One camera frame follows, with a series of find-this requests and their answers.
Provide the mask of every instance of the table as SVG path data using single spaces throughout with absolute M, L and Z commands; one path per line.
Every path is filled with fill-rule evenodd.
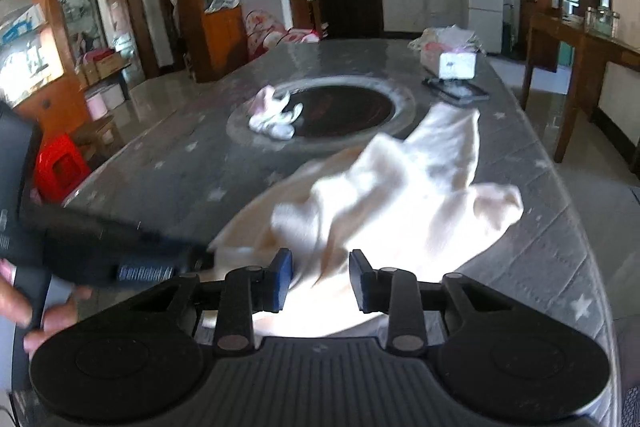
M 529 27 L 527 65 L 520 100 L 523 109 L 526 109 L 529 98 L 534 69 L 533 49 L 535 49 L 538 39 L 556 39 L 566 42 L 575 50 L 574 66 L 564 102 L 560 133 L 553 154 L 554 160 L 561 163 L 574 131 L 578 111 L 581 109 L 590 120 L 593 118 L 593 112 L 598 107 L 600 100 L 607 62 L 640 71 L 640 50 L 601 33 L 585 32 L 582 25 L 542 13 L 535 14 L 531 18 Z M 634 160 L 631 161 L 631 170 L 636 170 L 636 164 L 639 160 L 640 144 L 636 148 Z
M 85 87 L 84 88 L 85 98 L 88 98 L 89 96 L 91 96 L 95 91 L 98 91 L 101 87 L 113 86 L 114 84 L 117 83 L 120 86 L 120 89 L 122 90 L 122 95 L 124 96 L 124 99 L 131 100 L 131 95 L 129 93 L 129 86 L 127 85 L 127 81 L 124 79 L 124 76 L 122 74 L 122 71 L 127 69 L 130 65 L 131 63 L 125 64 L 120 69 L 113 71 L 113 73 L 111 73 L 110 75 L 105 76 L 104 78 L 101 78 L 95 84 Z
M 268 148 L 259 141 L 238 141 L 228 127 L 236 108 L 267 84 L 345 74 L 364 83 L 379 78 L 412 94 L 415 118 L 393 132 L 406 137 L 438 100 L 422 85 L 426 72 L 407 44 L 383 39 L 281 44 L 207 86 L 130 142 L 67 204 L 208 243 L 271 184 L 342 147 L 320 151 L 286 142 Z M 525 211 L 460 271 L 596 339 L 609 355 L 612 379 L 590 414 L 603 426 L 617 427 L 620 389 L 609 303 L 574 205 L 517 100 L 482 56 L 474 83 L 490 94 L 475 104 L 480 153 L 474 183 L 517 185 Z

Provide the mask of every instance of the white tissue box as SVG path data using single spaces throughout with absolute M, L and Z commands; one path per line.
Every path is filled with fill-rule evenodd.
M 420 51 L 420 63 L 443 80 L 471 80 L 476 76 L 476 52 Z

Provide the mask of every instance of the finger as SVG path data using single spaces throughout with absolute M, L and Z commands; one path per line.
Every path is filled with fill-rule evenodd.
M 0 315 L 26 328 L 31 322 L 31 314 L 26 297 L 0 277 Z
M 47 333 L 64 330 L 78 322 L 78 306 L 73 296 L 64 304 L 52 306 L 42 317 L 42 329 Z
M 29 354 L 29 358 L 33 356 L 36 349 L 38 349 L 44 342 L 48 341 L 57 331 L 43 331 L 33 330 L 24 336 L 22 346 L 24 350 Z
M 14 283 L 14 270 L 15 266 L 6 259 L 0 259 L 0 275 L 9 284 Z
M 73 295 L 76 299 L 86 301 L 87 299 L 91 298 L 92 293 L 93 290 L 89 288 L 89 286 L 77 286 L 76 288 L 74 288 Z

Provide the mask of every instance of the cardboard box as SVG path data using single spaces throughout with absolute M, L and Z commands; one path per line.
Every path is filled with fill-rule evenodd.
M 78 82 L 80 83 L 81 89 L 86 89 L 87 87 L 89 87 L 89 82 L 87 82 L 86 75 L 82 70 L 82 66 L 76 67 L 76 76 L 78 77 Z
M 84 77 L 86 78 L 86 83 L 89 86 L 93 86 L 97 82 L 100 82 L 100 75 L 98 74 L 98 70 L 95 67 L 94 62 L 88 62 L 82 65 L 82 73 L 84 73 Z
M 122 55 L 120 55 L 120 52 L 116 52 L 102 60 L 94 62 L 94 64 L 98 71 L 98 76 L 100 76 L 100 78 L 107 78 L 110 74 L 121 70 L 125 65 L 125 61 Z
M 441 52 L 423 48 L 420 62 L 443 80 L 471 80 L 476 76 L 476 52 Z

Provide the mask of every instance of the folded clothes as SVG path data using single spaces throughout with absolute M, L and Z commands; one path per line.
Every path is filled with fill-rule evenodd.
M 471 184 L 478 117 L 476 109 L 439 103 L 404 141 L 378 134 L 364 149 L 306 163 L 226 225 L 211 244 L 216 268 L 203 277 L 266 266 L 279 247 L 289 248 L 294 279 L 284 309 L 254 315 L 254 326 L 258 334 L 297 337 L 330 335 L 375 316 L 358 310 L 351 290 L 353 249 L 374 268 L 440 281 L 522 215 L 517 187 Z
M 297 103 L 292 111 L 284 112 L 290 100 L 289 91 L 282 98 L 273 98 L 275 89 L 263 87 L 255 95 L 249 107 L 249 129 L 276 140 L 290 140 L 294 129 L 291 125 L 302 113 L 302 104 Z

